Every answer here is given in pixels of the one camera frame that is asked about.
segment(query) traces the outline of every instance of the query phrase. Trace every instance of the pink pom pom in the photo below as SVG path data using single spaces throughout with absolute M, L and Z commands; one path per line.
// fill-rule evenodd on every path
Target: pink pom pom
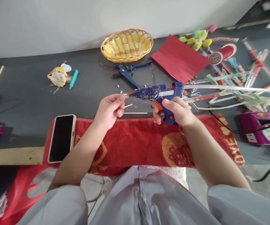
M 209 32 L 210 33 L 213 33 L 215 30 L 216 30 L 216 28 L 217 28 L 217 25 L 212 25 L 210 28 L 209 28 Z

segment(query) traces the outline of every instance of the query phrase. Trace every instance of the yellow wicker basket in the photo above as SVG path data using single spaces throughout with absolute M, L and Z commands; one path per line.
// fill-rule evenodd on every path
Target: yellow wicker basket
M 154 40 L 149 33 L 129 29 L 112 34 L 101 44 L 102 54 L 114 63 L 133 62 L 150 52 Z

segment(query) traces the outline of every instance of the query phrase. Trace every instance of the white phone case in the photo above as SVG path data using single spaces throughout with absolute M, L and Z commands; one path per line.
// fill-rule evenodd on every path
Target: white phone case
M 73 149 L 74 147 L 74 136 L 75 136 L 75 123 L 76 123 L 76 115 L 73 115 L 73 114 L 70 114 L 70 115 L 63 115 L 63 116 L 57 116 L 54 120 L 54 124 L 53 124 L 53 132 L 54 132 L 54 126 L 56 124 L 56 121 L 57 121 L 57 118 L 58 117 L 64 117 L 64 116 L 73 116 L 73 122 L 72 122 L 72 129 L 71 129 L 71 141 L 70 141 L 70 151 L 71 149 Z M 50 162 L 49 161 L 49 157 L 50 157 L 50 151 L 51 151 L 51 144 L 53 143 L 53 133 L 52 133 L 52 136 L 51 136 L 51 141 L 50 141 L 50 147 L 49 147 L 49 152 L 48 152 L 48 163 L 60 163 L 62 161 L 57 161 L 57 162 Z

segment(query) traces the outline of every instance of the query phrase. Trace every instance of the hand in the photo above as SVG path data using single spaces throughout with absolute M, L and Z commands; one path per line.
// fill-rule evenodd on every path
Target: hand
M 174 97 L 172 101 L 163 99 L 162 105 L 173 112 L 176 122 L 181 126 L 194 125 L 198 121 L 198 118 L 191 112 L 191 106 L 185 103 L 180 97 Z M 154 123 L 160 125 L 162 120 L 159 115 L 159 109 L 156 104 L 153 105 L 153 108 Z
M 126 98 L 128 97 L 123 94 L 113 94 L 103 98 L 93 123 L 106 131 L 111 129 L 117 117 L 121 117 L 124 113 Z

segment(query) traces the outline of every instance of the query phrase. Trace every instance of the table surface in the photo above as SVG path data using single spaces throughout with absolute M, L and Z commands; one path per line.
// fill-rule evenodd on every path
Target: table surface
M 241 43 L 245 37 L 249 37 L 255 49 L 270 50 L 270 29 L 264 29 L 263 25 L 245 27 L 239 30 L 218 29 L 209 38 L 230 37 L 240 38 L 236 43 L 235 57 L 242 66 L 252 64 L 250 54 Z M 157 52 L 166 38 L 154 40 L 154 46 L 143 59 L 134 62 L 141 63 L 150 59 L 150 55 Z M 213 50 L 219 50 L 226 42 L 214 42 Z M 51 82 L 47 74 L 64 60 L 74 70 L 79 70 L 78 79 L 74 87 L 69 90 L 69 85 L 60 88 L 50 86 Z M 266 59 L 270 67 L 270 53 Z M 68 52 L 52 55 L 0 58 L 0 65 L 5 68 L 0 76 L 0 122 L 6 124 L 1 140 L 0 148 L 35 147 L 44 146 L 46 135 L 52 119 L 58 115 L 75 114 L 78 118 L 94 119 L 100 100 L 113 93 L 131 93 L 133 88 L 123 79 L 113 79 L 112 74 L 117 73 L 113 63 L 107 60 L 99 48 Z M 211 66 L 206 67 L 198 74 L 198 79 L 203 79 L 207 74 L 214 75 Z M 134 70 L 133 79 L 141 86 L 155 83 L 170 85 L 174 79 L 159 65 Z M 261 71 L 253 87 L 264 87 L 270 84 L 270 79 Z M 215 93 L 218 90 L 198 89 L 200 94 Z M 197 102 L 198 107 L 207 107 L 208 101 Z M 218 106 L 235 104 L 235 99 L 217 103 Z M 148 114 L 124 115 L 122 118 L 151 118 L 151 103 L 147 100 L 129 98 L 126 105 L 133 104 L 125 109 L 125 112 L 148 112 Z M 237 130 L 235 116 L 239 115 L 243 107 L 235 107 L 226 110 L 216 110 L 227 119 L 232 130 Z M 195 115 L 208 114 L 207 111 L 199 112 L 193 109 Z M 245 158 L 246 164 L 270 164 L 270 148 L 268 146 L 258 148 L 248 144 L 244 136 L 234 134 L 238 146 Z

